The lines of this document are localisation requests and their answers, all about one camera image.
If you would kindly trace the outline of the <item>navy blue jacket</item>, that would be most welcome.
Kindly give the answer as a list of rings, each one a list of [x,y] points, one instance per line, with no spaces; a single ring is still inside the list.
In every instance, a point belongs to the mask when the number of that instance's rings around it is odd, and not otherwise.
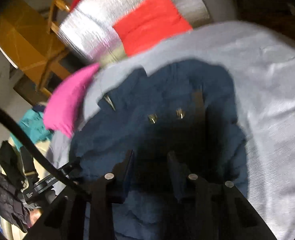
[[[113,205],[117,239],[167,239],[176,224],[167,155],[210,183],[248,192],[246,137],[238,126],[234,83],[221,66],[189,59],[147,75],[134,70],[98,103],[72,138],[78,176],[95,181],[134,152],[130,191]]]

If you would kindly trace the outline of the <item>black garment on floor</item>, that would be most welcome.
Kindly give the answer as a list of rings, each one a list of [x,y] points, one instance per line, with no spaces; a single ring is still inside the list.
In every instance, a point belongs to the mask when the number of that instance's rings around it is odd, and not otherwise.
[[[3,141],[0,146],[0,216],[27,233],[33,226],[30,213],[40,209],[39,202],[26,202],[22,193],[25,179],[18,166],[18,154],[13,146]]]

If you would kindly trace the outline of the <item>teal garment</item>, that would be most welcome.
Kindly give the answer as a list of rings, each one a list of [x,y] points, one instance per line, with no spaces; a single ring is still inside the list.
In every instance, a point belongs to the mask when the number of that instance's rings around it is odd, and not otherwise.
[[[53,132],[44,126],[43,113],[29,109],[18,122],[18,126],[35,144],[43,141],[51,141]]]

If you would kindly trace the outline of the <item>pink cloth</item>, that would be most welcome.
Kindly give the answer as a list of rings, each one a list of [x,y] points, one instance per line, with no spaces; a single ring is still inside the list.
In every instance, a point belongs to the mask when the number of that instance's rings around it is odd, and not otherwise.
[[[60,131],[68,138],[73,136],[85,93],[98,70],[99,64],[91,64],[60,83],[44,110],[43,122],[46,129]]]

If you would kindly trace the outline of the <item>grey knit bed sheet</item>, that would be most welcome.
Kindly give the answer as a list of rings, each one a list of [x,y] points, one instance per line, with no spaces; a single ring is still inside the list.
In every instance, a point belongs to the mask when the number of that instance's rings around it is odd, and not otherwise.
[[[295,44],[286,37],[242,22],[201,27],[108,66],[92,80],[79,110],[76,132],[99,112],[102,97],[136,69],[152,75],[168,64],[195,59],[223,67],[234,83],[238,126],[246,137],[248,192],[232,181],[221,185],[227,198],[227,239],[295,239]],[[69,157],[72,138],[55,132],[47,156],[55,167]],[[71,172],[89,192],[73,218],[89,239],[92,186]]]

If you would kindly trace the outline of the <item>wooden chair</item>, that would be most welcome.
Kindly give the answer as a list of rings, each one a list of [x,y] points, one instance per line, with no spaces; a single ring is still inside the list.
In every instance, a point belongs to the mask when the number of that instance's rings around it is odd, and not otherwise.
[[[55,74],[70,75],[59,61],[69,50],[58,38],[57,12],[70,10],[64,0],[2,0],[0,48],[37,90],[51,96],[46,85]]]

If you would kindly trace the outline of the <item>silver foil insulated mat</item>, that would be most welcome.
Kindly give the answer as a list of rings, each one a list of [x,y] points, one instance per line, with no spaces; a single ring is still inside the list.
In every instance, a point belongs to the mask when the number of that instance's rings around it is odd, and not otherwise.
[[[81,0],[60,24],[58,37],[84,62],[106,65],[119,61],[126,54],[113,25],[142,1]],[[193,27],[211,22],[203,0],[171,1]]]

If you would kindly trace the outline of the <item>bright red folded cloth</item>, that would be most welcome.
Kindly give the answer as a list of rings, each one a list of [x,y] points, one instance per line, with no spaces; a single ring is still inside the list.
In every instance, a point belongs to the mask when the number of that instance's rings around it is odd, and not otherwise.
[[[192,30],[171,0],[144,0],[114,25],[127,56],[134,56],[167,38]]]

